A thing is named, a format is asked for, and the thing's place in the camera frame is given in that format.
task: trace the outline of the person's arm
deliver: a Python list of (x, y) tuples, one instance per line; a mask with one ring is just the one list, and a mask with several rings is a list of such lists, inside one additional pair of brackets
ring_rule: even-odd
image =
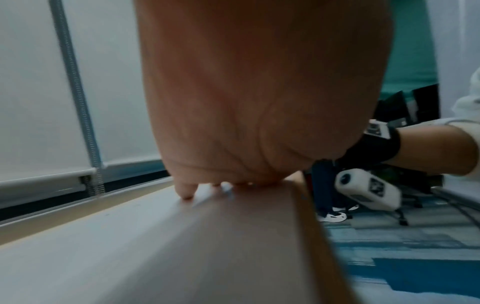
[(479, 160), (475, 140), (454, 126), (400, 128), (400, 150), (386, 163), (429, 173), (467, 175)]

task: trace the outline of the black wristband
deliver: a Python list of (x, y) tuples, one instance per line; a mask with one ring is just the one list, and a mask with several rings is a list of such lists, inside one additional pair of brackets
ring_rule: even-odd
[(368, 168), (394, 158), (401, 146), (397, 129), (388, 127), (389, 138), (365, 133), (360, 140), (336, 161), (342, 169)]

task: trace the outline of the fingertip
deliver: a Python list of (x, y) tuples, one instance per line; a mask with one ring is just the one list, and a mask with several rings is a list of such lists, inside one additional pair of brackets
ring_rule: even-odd
[(183, 199), (189, 200), (192, 199), (199, 187), (198, 184), (186, 184), (182, 182), (175, 182), (175, 192)]

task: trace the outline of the black glove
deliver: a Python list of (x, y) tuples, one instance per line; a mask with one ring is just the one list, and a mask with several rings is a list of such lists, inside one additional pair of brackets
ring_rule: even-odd
[(397, 129), (384, 122), (370, 120), (360, 140), (335, 164), (341, 169), (368, 168), (395, 157), (400, 145)]

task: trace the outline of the white device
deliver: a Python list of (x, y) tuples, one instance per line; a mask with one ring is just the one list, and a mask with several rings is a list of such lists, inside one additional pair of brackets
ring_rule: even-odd
[(402, 193), (397, 187), (362, 169), (337, 174), (335, 188), (369, 209), (395, 211), (402, 205)]

